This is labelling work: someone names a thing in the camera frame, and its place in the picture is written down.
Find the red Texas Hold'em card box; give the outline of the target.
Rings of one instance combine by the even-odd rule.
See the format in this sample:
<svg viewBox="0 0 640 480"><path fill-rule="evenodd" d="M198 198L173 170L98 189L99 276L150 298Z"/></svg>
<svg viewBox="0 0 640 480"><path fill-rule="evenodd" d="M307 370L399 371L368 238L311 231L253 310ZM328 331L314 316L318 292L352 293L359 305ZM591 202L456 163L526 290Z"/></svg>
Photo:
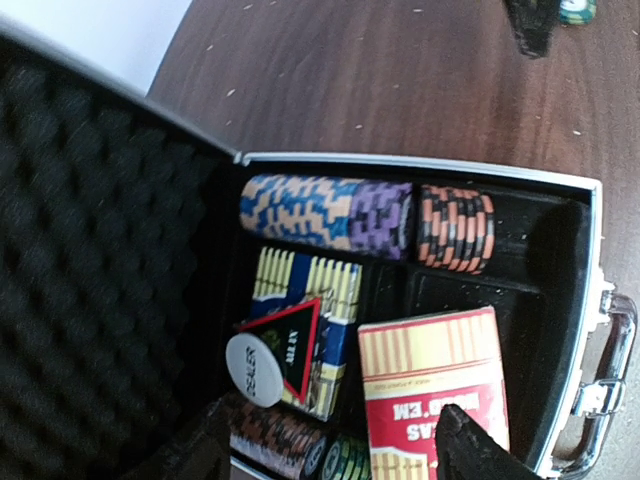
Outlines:
<svg viewBox="0 0 640 480"><path fill-rule="evenodd" d="M436 478L436 426L447 404L510 447L493 307L363 324L358 343L373 478Z"/></svg>

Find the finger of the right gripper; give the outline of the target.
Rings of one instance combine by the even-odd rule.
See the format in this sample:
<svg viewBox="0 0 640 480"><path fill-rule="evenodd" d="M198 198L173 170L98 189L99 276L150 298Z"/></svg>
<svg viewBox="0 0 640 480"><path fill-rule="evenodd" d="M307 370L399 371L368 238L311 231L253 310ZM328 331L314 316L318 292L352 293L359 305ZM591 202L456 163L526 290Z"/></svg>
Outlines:
<svg viewBox="0 0 640 480"><path fill-rule="evenodd" d="M558 23L560 0L504 0L519 51L529 58L548 55Z"/></svg>

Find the aluminium poker case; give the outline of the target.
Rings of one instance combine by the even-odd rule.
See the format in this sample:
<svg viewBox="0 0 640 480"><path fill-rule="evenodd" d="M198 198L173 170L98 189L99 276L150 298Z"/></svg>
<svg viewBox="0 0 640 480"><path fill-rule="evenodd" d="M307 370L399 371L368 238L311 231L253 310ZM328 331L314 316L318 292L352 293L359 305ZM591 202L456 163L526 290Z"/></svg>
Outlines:
<svg viewBox="0 0 640 480"><path fill-rule="evenodd" d="M485 188L498 258L484 278L363 259L363 319L493 305L516 458L582 479L615 410L573 414L589 335L612 329L597 377L623 381L633 301L601 279L602 187L505 165L312 152L241 153L9 24L1 27L1 475L113 479L226 388L222 342L249 302L259 243L242 183L362 174Z"/></svg>

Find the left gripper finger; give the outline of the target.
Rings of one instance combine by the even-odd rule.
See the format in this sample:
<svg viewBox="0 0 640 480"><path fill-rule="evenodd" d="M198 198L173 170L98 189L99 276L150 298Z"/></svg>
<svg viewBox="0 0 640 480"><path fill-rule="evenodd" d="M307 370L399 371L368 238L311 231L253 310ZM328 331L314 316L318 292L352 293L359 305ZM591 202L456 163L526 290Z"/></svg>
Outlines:
<svg viewBox="0 0 640 480"><path fill-rule="evenodd" d="M538 479L456 404L441 410L435 440L440 480Z"/></svg>

